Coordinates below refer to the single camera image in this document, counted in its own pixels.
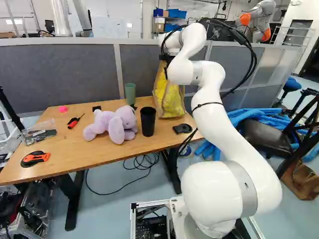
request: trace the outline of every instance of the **gray cubicle partition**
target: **gray cubicle partition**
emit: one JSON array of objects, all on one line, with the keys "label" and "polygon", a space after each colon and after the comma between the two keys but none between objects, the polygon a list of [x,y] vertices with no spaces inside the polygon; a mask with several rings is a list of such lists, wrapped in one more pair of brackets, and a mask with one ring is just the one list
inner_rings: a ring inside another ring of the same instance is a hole
[{"label": "gray cubicle partition", "polygon": [[[259,64],[245,85],[223,99],[227,111],[271,106],[300,55],[298,47],[252,45]],[[136,83],[137,96],[150,96],[160,62],[159,49],[155,40],[1,39],[0,85],[17,113],[124,98],[123,85],[127,82]],[[223,65],[223,92],[242,79],[250,52],[236,42],[208,41],[192,60]],[[197,86],[185,89],[188,110],[196,91]]]}]

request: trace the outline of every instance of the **window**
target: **window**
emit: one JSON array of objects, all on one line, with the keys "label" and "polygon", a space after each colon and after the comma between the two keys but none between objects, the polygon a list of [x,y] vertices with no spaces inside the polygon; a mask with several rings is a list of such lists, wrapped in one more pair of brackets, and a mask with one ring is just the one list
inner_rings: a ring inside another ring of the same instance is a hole
[{"label": "window", "polygon": [[302,46],[312,20],[293,20],[283,45]]},{"label": "window", "polygon": [[[6,23],[7,23],[8,25],[13,25],[11,19],[5,20],[5,21],[6,21]],[[22,24],[22,19],[15,19],[14,22],[15,22],[16,25]]]}]

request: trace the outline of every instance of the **red screwdriver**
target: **red screwdriver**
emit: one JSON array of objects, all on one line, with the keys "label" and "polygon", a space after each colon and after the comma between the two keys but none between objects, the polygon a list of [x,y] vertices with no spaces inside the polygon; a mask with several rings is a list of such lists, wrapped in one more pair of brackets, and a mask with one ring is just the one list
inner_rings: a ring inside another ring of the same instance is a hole
[{"label": "red screwdriver", "polygon": [[68,129],[72,129],[72,128],[74,128],[75,127],[75,125],[79,122],[79,120],[82,118],[82,116],[84,116],[85,114],[83,114],[83,115],[81,115],[81,117],[79,117],[79,118],[72,118],[71,120],[70,120],[70,122],[68,123]]}]

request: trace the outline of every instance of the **green cup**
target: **green cup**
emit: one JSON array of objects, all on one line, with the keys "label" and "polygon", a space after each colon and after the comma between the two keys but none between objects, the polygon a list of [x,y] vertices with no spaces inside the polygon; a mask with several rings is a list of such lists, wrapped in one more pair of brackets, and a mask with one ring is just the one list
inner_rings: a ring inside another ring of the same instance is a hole
[{"label": "green cup", "polygon": [[125,84],[125,98],[129,106],[135,104],[135,88],[136,86],[134,83]]}]

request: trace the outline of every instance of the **wooden table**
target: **wooden table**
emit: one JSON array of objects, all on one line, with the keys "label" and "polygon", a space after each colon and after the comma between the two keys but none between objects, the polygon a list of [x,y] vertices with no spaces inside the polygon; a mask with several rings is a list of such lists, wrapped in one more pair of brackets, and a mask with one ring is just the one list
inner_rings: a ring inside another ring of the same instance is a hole
[{"label": "wooden table", "polygon": [[[125,141],[122,145],[113,143],[108,134],[99,135],[91,142],[83,139],[83,129],[93,122],[92,107],[101,106],[103,111],[115,111],[124,106],[125,100],[113,100],[69,105],[66,113],[60,113],[59,107],[49,107],[45,110],[39,122],[51,118],[55,119],[57,136],[30,146],[21,144],[11,156],[9,162],[0,173],[0,186],[19,184],[36,179],[55,177],[63,193],[70,199],[66,230],[70,231],[76,225],[76,213],[84,177],[84,169],[99,165],[116,162],[137,155],[157,152],[171,148],[169,153],[163,152],[168,172],[176,192],[181,193],[180,181],[177,174],[176,154],[181,144],[189,134],[178,134],[172,127],[181,123],[187,123],[196,128],[195,121],[189,114],[183,117],[170,119],[156,119],[155,131],[152,137],[142,135],[140,109],[144,106],[155,108],[153,97],[140,97],[136,100],[136,117],[139,132],[135,139]],[[73,129],[67,128],[67,123],[73,117],[85,114]],[[202,135],[197,132],[192,140],[201,139]],[[21,160],[33,151],[41,150],[50,152],[51,157],[47,162],[38,163],[30,168],[22,168]],[[68,173],[77,172],[73,181]]]}]

